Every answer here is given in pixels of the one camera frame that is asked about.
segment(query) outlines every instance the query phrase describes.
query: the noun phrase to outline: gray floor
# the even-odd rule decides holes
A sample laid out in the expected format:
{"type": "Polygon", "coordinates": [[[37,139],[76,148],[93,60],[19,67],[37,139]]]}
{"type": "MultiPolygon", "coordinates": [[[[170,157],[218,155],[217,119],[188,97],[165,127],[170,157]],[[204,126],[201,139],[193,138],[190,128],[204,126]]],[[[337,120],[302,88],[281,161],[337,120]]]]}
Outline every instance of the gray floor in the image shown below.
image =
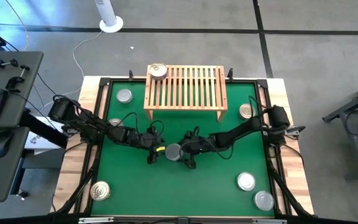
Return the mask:
{"type": "MultiPolygon", "coordinates": [[[[93,1],[11,1],[30,25],[97,27],[93,1]]],[[[127,28],[255,29],[251,0],[247,1],[113,1],[127,28]]],[[[358,30],[358,0],[259,0],[265,29],[358,30]]],[[[19,24],[0,0],[0,23],[19,24]]],[[[82,76],[72,50],[97,33],[31,32],[28,50],[45,53],[40,74],[59,93],[76,90],[82,76]]],[[[19,49],[23,32],[0,32],[19,49]]],[[[275,78],[284,78],[294,121],[305,125],[301,153],[315,214],[358,221],[358,181],[344,175],[356,169],[354,151],[339,121],[324,124],[321,117],[350,100],[358,90],[358,36],[267,35],[275,78]]],[[[266,77],[257,34],[102,34],[76,51],[85,75],[144,74],[152,62],[209,64],[232,67],[237,77],[266,77]]],[[[52,94],[37,80],[43,101],[52,94]]],[[[78,93],[70,95],[77,98],[78,93]]],[[[32,93],[35,106],[42,105],[32,93]]],[[[55,171],[26,174],[31,198],[9,198],[0,204],[0,218],[48,213],[57,181],[55,171]]]]}

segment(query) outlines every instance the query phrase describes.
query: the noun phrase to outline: can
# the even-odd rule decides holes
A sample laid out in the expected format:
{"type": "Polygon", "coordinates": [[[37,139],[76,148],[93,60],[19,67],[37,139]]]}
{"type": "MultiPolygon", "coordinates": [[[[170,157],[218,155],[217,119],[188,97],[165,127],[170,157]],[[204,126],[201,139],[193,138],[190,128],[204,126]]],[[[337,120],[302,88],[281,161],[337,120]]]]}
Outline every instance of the can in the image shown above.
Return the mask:
{"type": "Polygon", "coordinates": [[[249,119],[252,116],[252,112],[255,112],[255,110],[250,104],[244,103],[240,106],[239,112],[241,118],[249,119]]]}
{"type": "Polygon", "coordinates": [[[150,66],[149,73],[156,80],[163,80],[167,76],[168,68],[164,63],[154,63],[150,66]]]}
{"type": "Polygon", "coordinates": [[[182,155],[183,152],[179,144],[173,143],[165,148],[165,156],[171,161],[178,161],[182,155]]]}
{"type": "Polygon", "coordinates": [[[255,178],[248,172],[242,172],[237,177],[237,184],[241,190],[250,191],[255,187],[255,178]]]}
{"type": "Polygon", "coordinates": [[[263,190],[255,194],[254,202],[256,207],[262,211],[269,211],[274,206],[272,194],[263,190]]]}
{"type": "Polygon", "coordinates": [[[121,103],[129,103],[132,100],[132,92],[128,89],[118,91],[117,100],[121,103]]]}
{"type": "Polygon", "coordinates": [[[119,124],[119,126],[123,126],[123,125],[124,125],[124,123],[121,122],[121,120],[118,119],[118,118],[110,119],[109,122],[110,122],[110,124],[113,125],[113,126],[117,126],[117,124],[119,124]]]}
{"type": "Polygon", "coordinates": [[[110,196],[110,187],[105,181],[99,181],[92,185],[89,194],[93,200],[104,200],[110,196]]]}

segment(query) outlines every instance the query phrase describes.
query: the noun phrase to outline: green mat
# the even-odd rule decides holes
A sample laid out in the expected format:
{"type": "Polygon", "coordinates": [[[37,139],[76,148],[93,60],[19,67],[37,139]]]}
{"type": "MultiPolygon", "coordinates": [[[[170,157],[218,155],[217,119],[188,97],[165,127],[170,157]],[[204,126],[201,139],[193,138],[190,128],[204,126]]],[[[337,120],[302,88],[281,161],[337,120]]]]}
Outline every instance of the green mat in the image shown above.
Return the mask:
{"type": "MultiPolygon", "coordinates": [[[[248,103],[249,95],[255,96],[254,86],[233,83],[226,88],[228,111],[222,123],[216,121],[216,112],[212,111],[154,111],[154,120],[159,119],[165,125],[162,136],[166,146],[179,142],[195,126],[200,127],[201,136],[208,136],[243,122],[238,115],[239,107],[248,103]]],[[[136,112],[139,131],[144,132],[150,124],[143,109],[144,91],[144,83],[114,83],[108,119],[121,119],[136,112]],[[129,104],[116,98],[117,92],[125,88],[133,94],[129,104]]],[[[134,117],[128,117],[124,125],[135,127],[134,117]]],[[[273,216],[272,210],[261,211],[254,205],[258,191],[270,191],[260,133],[238,140],[230,160],[212,152],[197,155],[195,170],[182,162],[169,161],[164,155],[158,157],[157,163],[148,165],[147,156],[145,150],[118,146],[105,138],[98,180],[106,181],[112,193],[106,200],[93,202],[92,215],[273,216]],[[236,179],[241,172],[254,175],[256,185],[252,191],[238,188],[236,179]]]]}

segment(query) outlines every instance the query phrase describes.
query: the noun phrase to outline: wooden rack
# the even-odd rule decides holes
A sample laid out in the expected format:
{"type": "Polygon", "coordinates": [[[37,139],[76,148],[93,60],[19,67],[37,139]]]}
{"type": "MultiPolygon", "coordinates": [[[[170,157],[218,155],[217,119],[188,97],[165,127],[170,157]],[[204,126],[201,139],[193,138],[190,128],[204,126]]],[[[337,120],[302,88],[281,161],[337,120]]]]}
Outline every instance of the wooden rack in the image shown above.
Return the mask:
{"type": "Polygon", "coordinates": [[[156,81],[147,67],[144,110],[153,119],[153,110],[216,111],[218,121],[227,111],[223,66],[167,65],[167,77],[156,81]]]}

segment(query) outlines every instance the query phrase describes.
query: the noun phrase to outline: computer mouse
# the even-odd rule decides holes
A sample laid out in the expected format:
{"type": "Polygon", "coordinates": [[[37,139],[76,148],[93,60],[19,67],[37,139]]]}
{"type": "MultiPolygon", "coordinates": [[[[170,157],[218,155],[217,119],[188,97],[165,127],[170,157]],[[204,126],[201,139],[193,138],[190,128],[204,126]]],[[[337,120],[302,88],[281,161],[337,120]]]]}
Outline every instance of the computer mouse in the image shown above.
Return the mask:
{"type": "Polygon", "coordinates": [[[0,158],[7,154],[12,137],[12,131],[3,131],[0,133],[0,158]]]}

